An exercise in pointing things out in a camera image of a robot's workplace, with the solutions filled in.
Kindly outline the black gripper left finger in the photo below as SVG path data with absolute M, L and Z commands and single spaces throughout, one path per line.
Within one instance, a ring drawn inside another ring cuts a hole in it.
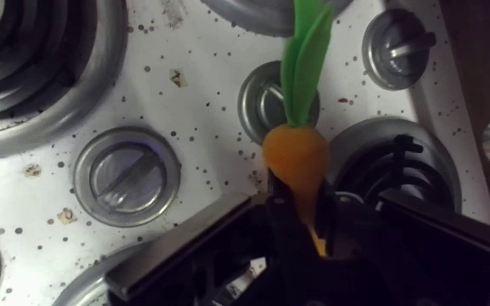
M 225 194 L 111 269 L 111 306 L 206 306 L 251 262 L 269 254 L 266 215 L 246 194 Z

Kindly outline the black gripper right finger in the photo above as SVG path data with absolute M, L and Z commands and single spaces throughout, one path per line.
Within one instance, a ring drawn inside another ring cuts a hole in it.
M 327 252 L 349 237 L 399 303 L 490 306 L 490 226 L 399 189 L 366 199 L 326 191 L 319 233 Z

